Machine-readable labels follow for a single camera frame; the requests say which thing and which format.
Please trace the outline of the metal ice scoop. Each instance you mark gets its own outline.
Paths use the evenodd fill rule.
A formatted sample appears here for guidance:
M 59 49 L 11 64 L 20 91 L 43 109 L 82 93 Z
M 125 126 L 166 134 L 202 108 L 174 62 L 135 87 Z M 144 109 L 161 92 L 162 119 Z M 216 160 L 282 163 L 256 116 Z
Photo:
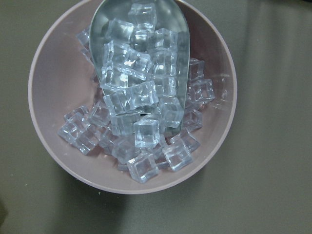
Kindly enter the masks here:
M 181 131 L 190 32 L 174 1 L 104 1 L 92 19 L 89 48 L 113 119 L 160 114 L 161 133 Z

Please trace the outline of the clear ice cube left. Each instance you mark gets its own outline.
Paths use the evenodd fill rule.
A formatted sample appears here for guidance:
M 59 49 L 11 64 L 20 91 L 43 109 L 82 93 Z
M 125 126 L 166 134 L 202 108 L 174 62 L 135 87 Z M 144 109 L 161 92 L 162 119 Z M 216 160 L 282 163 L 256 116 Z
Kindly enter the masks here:
M 101 132 L 84 115 L 75 113 L 58 130 L 58 135 L 81 153 L 88 155 L 99 144 Z

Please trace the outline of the clear ice cube centre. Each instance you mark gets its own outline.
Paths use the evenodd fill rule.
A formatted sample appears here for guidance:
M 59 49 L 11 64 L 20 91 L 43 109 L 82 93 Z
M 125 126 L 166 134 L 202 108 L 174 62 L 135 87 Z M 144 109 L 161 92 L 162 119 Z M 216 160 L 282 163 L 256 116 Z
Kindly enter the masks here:
M 135 147 L 154 148 L 160 141 L 159 121 L 142 119 L 134 123 Z

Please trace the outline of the clear ice cube right front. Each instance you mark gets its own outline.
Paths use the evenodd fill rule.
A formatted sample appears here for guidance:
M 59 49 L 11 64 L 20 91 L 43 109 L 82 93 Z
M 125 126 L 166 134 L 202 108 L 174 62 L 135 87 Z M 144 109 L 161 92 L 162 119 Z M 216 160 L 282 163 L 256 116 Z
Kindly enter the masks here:
M 174 172 L 181 170 L 193 161 L 191 153 L 186 146 L 181 144 L 171 144 L 162 149 L 166 161 Z

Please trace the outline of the clear ice cube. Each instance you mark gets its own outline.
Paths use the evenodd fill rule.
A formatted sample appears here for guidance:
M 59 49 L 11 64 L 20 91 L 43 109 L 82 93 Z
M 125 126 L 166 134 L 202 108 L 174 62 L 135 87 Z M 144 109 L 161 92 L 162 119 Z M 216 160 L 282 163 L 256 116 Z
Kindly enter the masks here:
M 166 161 L 174 172 L 181 170 L 193 161 L 191 153 L 186 146 L 181 144 L 171 144 L 162 149 Z
M 127 161 L 127 167 L 133 180 L 146 183 L 159 174 L 159 168 L 152 154 L 140 154 Z
M 135 147 L 154 148 L 160 141 L 159 121 L 142 119 L 134 123 Z
M 99 144 L 101 132 L 84 115 L 75 113 L 58 130 L 58 135 L 81 153 L 88 155 Z

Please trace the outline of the pink bowl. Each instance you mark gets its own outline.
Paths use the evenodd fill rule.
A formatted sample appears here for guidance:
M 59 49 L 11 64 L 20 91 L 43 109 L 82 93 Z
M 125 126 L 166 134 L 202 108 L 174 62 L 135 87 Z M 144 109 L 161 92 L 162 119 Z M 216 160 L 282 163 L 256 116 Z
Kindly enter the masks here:
M 179 0 L 190 29 L 191 57 L 205 61 L 215 99 L 203 111 L 203 127 L 195 131 L 200 147 L 193 162 L 178 172 L 161 171 L 144 184 L 117 170 L 116 161 L 101 152 L 90 156 L 61 139 L 63 116 L 85 104 L 96 92 L 92 65 L 81 54 L 76 34 L 87 27 L 100 5 L 83 0 L 65 12 L 43 37 L 35 53 L 28 82 L 28 101 L 36 132 L 51 157 L 68 173 L 97 189 L 128 195 L 161 191 L 197 173 L 216 154 L 231 127 L 237 103 L 237 79 L 230 51 L 216 27 L 191 4 Z

